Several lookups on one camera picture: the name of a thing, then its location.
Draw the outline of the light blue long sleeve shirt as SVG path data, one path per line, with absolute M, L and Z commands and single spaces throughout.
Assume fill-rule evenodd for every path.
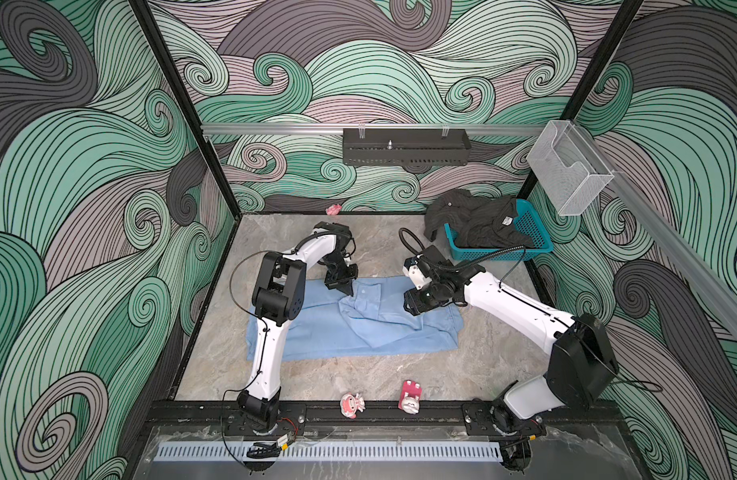
M 360 278 L 354 294 L 308 280 L 304 307 L 290 324 L 284 362 L 337 357 L 426 354 L 459 348 L 464 320 L 450 305 L 414 316 L 404 308 L 409 278 Z

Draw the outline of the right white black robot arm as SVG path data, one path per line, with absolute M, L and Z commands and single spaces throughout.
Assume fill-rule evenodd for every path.
M 548 306 L 488 272 L 482 262 L 494 256 L 523 253 L 511 247 L 477 260 L 452 264 L 435 246 L 414 248 L 419 238 L 399 230 L 412 253 L 404 274 L 414 287 L 404 294 L 414 316 L 447 307 L 472 306 L 504 321 L 549 356 L 547 371 L 508 387 L 493 403 L 498 428 L 508 432 L 537 426 L 538 416 L 559 407 L 588 410 L 618 377 L 620 367 L 606 326 L 592 314 L 574 315 Z

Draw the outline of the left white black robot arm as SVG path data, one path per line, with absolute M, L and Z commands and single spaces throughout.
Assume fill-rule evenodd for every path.
M 271 430 L 278 422 L 280 366 L 290 324 L 304 307 L 306 274 L 316 265 L 326 268 L 324 285 L 352 296 L 358 265 L 348 246 L 354 243 L 350 227 L 320 222 L 312 233 L 293 248 L 264 252 L 256 284 L 252 288 L 252 312 L 258 340 L 254 348 L 252 374 L 238 394 L 240 412 L 252 422 Z

